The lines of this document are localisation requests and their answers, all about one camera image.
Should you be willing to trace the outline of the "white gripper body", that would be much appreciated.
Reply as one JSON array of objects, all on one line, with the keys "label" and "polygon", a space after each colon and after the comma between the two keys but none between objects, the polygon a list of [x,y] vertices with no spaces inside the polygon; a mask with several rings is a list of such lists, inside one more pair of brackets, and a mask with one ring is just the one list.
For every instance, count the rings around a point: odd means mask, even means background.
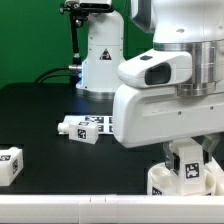
[{"label": "white gripper body", "polygon": [[205,96],[178,97],[174,87],[121,85],[113,103],[113,133],[126,148],[224,131],[224,84]]}]

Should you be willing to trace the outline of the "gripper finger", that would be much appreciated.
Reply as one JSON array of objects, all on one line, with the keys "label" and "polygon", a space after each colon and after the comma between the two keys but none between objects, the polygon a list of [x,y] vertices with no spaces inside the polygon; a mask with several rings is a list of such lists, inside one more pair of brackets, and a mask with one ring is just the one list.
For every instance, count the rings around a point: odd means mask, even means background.
[{"label": "gripper finger", "polygon": [[173,142],[164,142],[163,150],[165,152],[165,166],[168,170],[179,173],[180,157],[173,152]]},{"label": "gripper finger", "polygon": [[202,142],[204,163],[209,163],[212,160],[212,153],[217,147],[219,141],[220,141],[219,133],[204,136],[204,140]]}]

